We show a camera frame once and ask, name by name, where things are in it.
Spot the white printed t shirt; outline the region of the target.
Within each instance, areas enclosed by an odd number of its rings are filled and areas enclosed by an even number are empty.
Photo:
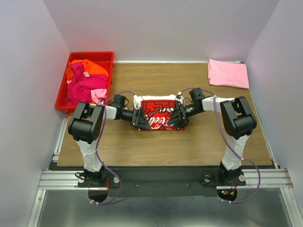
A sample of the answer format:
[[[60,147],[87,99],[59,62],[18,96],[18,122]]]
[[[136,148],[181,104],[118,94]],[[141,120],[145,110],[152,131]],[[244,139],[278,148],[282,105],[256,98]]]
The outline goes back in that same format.
[[[142,96],[141,108],[151,131],[181,131],[185,127],[173,129],[168,120],[173,112],[176,95]]]

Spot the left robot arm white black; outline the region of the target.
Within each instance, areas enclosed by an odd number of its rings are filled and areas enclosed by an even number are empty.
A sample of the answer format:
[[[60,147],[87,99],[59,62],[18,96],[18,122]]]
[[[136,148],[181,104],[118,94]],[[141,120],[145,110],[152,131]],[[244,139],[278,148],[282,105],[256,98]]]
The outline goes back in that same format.
[[[106,120],[123,120],[138,129],[150,130],[142,108],[127,110],[127,98],[114,95],[108,105],[92,105],[79,102],[68,125],[68,133],[77,142],[84,162],[83,174],[76,174],[81,182],[100,185],[105,182],[105,166],[98,153],[98,145],[103,134]]]

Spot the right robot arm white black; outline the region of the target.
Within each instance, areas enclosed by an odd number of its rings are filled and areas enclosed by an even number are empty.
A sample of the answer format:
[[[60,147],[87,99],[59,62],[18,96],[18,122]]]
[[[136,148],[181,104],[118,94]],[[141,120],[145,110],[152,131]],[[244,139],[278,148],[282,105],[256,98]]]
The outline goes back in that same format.
[[[244,148],[249,136],[257,126],[256,117],[244,96],[220,98],[215,94],[206,97],[204,90],[193,88],[189,94],[191,104],[183,104],[180,91],[168,124],[173,129],[187,126],[189,118],[203,113],[214,112],[217,125],[226,144],[225,154],[219,165],[217,179],[220,183],[231,183],[241,175]]]

